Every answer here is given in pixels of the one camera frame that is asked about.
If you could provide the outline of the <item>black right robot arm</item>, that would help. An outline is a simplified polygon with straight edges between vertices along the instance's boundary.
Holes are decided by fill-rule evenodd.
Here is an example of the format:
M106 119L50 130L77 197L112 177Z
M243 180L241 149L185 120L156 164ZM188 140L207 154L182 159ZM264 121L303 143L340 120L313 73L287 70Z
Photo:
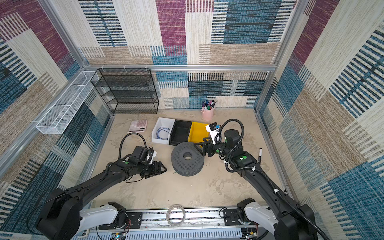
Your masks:
M219 155L226 171L237 173L249 182L269 206L260 206L247 199L238 204L240 222L254 222L271 233L276 240L316 240L327 234L316 224L314 211L307 205L300 205L285 193L262 169L263 150L253 157L244 150L242 140L245 128L238 119L229 119L222 125L212 123L206 126L210 134L195 148L202 156Z

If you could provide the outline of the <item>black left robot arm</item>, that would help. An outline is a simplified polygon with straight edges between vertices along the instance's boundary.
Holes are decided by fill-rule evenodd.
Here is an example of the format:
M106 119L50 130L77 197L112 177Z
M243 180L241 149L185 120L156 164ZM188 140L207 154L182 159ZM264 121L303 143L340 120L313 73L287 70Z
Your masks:
M49 240L70 240L76 234L100 225L127 221L126 209L110 202L99 208L84 207L94 198L121 182L128 182L134 175L148 179L161 175L167 168L154 161L155 150L146 145L135 147L133 153L118 155L105 170L89 180L67 190L57 188L50 192L48 200L40 204L41 212L36 220L37 231Z

